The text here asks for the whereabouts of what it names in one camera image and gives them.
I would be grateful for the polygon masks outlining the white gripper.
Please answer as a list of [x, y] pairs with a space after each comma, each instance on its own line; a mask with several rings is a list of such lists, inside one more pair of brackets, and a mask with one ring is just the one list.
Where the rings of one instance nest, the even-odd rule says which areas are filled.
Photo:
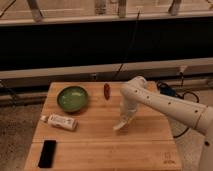
[[121, 120], [129, 122], [137, 112], [138, 104], [128, 100], [123, 100], [120, 105]]

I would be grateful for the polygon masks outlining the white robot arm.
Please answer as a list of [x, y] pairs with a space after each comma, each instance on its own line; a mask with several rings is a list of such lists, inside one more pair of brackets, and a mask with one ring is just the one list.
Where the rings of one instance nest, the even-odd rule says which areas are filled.
[[213, 107], [149, 91], [142, 76], [125, 82], [121, 94], [122, 125], [128, 123], [139, 104], [185, 124], [205, 136], [198, 171], [213, 171]]

